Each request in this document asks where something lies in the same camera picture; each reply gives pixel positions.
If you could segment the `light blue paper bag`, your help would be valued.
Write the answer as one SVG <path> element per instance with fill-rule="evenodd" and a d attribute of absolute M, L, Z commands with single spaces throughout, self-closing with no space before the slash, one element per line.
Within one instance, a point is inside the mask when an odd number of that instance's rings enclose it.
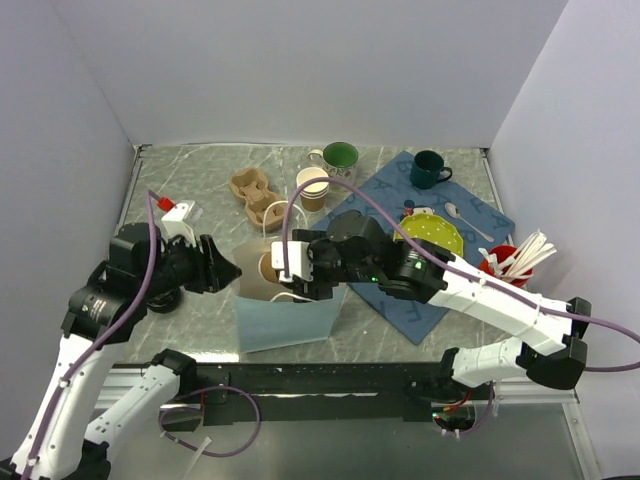
<path fill-rule="evenodd" d="M 260 266 L 270 256 L 276 238 L 263 234 L 244 240 L 232 250 L 242 270 L 234 282 L 234 306 L 242 354 L 322 341 L 329 337 L 346 293 L 341 285 L 329 300 L 298 302 L 286 289 L 264 276 Z"/>

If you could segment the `stack of brown paper cups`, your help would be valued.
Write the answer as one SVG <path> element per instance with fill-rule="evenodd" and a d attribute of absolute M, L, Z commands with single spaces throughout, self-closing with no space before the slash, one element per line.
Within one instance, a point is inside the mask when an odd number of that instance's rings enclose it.
<path fill-rule="evenodd" d="M 316 179 L 328 178 L 329 175 L 320 167 L 307 167 L 301 170 L 296 176 L 296 186 L 300 187 L 303 183 Z M 316 182 L 306 186 L 300 193 L 300 202 L 302 207 L 309 212 L 317 212 L 321 210 L 326 201 L 326 195 L 329 191 L 329 183 Z"/>

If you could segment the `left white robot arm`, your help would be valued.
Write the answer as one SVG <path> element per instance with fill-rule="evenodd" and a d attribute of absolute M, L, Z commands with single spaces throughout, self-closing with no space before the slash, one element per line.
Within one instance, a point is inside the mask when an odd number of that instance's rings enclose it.
<path fill-rule="evenodd" d="M 180 289 L 217 293 L 242 274 L 211 236 L 164 241 L 152 223 L 124 225 L 105 261 L 69 300 L 59 354 L 37 416 L 4 479 L 105 479 L 133 431 L 161 405 L 198 389 L 193 358 L 166 349 L 138 383 L 98 418 L 101 389 L 148 304 Z"/>

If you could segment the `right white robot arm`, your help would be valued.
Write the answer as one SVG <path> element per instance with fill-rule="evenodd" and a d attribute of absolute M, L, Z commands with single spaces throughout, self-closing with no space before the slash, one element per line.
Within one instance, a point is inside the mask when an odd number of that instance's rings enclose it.
<path fill-rule="evenodd" d="M 530 294 L 429 241 L 396 240 L 358 211 L 338 215 L 326 230 L 295 229 L 271 251 L 280 281 L 304 299 L 330 299 L 341 283 L 371 283 L 390 297 L 455 310 L 508 333 L 444 353 L 437 385 L 448 398 L 517 377 L 571 390 L 585 370 L 584 330 L 570 315 L 575 307 L 588 311 L 588 302 Z"/>

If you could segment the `brown paper cup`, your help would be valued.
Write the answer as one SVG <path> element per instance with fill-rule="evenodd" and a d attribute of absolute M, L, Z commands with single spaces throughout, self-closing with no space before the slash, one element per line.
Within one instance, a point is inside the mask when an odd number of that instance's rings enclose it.
<path fill-rule="evenodd" d="M 272 266 L 271 252 L 265 252 L 259 259 L 258 271 L 261 277 L 270 283 L 279 283 L 279 274 Z"/>

